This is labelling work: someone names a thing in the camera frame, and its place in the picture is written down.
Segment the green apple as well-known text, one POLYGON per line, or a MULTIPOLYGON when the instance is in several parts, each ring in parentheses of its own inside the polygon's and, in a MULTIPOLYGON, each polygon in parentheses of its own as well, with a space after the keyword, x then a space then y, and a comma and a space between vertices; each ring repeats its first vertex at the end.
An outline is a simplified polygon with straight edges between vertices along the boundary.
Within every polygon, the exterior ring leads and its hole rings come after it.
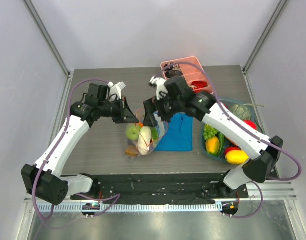
POLYGON ((125 130, 126 137, 131 141, 137 141, 139 139, 141 128, 142 125, 139 123, 128 124, 125 130))

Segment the white radish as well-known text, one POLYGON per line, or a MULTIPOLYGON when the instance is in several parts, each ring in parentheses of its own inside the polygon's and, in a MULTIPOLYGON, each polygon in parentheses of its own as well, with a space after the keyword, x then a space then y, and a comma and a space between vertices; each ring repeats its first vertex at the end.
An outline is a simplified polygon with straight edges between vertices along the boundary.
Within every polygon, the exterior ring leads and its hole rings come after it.
POLYGON ((138 151, 142 156, 149 155, 153 151, 151 140, 151 128, 143 126, 139 132, 139 139, 137 142, 138 151))

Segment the clear zip top bag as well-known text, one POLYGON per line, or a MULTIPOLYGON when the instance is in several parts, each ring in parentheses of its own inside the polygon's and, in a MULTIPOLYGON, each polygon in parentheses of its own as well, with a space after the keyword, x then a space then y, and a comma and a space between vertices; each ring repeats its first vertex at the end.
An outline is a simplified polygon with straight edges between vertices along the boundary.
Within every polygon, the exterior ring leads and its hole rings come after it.
POLYGON ((128 158, 151 154, 169 130, 169 123, 162 121, 157 112, 153 114, 157 122, 155 127, 143 125, 145 118, 144 108, 138 109, 135 116, 139 123, 129 123, 125 130, 127 147, 124 152, 128 158))

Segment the watermelon slice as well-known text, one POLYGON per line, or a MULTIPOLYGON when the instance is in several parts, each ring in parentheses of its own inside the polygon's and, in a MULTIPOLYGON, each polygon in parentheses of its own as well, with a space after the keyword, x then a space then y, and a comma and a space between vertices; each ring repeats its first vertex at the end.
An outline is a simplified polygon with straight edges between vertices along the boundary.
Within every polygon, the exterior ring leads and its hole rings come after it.
POLYGON ((151 141, 154 142, 159 138, 159 131, 155 127, 151 127, 151 141))

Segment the red apple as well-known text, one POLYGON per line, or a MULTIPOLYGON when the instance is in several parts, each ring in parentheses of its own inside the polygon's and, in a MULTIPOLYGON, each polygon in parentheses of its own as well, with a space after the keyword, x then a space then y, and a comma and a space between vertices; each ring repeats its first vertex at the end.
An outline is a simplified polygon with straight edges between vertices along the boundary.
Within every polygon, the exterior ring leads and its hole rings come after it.
POLYGON ((254 130, 257 130, 257 129, 258 129, 257 125, 256 125, 253 121, 251 121, 251 120, 244 120, 244 122, 245 122, 248 126, 250 126, 251 128, 253 128, 254 130))

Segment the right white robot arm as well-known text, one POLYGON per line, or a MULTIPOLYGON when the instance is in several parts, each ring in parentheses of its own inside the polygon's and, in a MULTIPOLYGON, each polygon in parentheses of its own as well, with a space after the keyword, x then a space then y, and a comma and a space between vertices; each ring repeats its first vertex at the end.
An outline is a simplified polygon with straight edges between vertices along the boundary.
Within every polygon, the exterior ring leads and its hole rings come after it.
POLYGON ((168 122, 175 114, 185 113, 201 123, 208 124, 224 134, 248 156, 248 160, 230 170, 219 184, 219 193, 226 198, 247 183, 264 183, 279 160, 283 140, 270 138, 253 129, 232 114, 215 95, 207 91, 195 93, 182 77, 165 80, 152 77, 149 85, 156 95, 144 101, 143 124, 158 125, 156 117, 168 122))

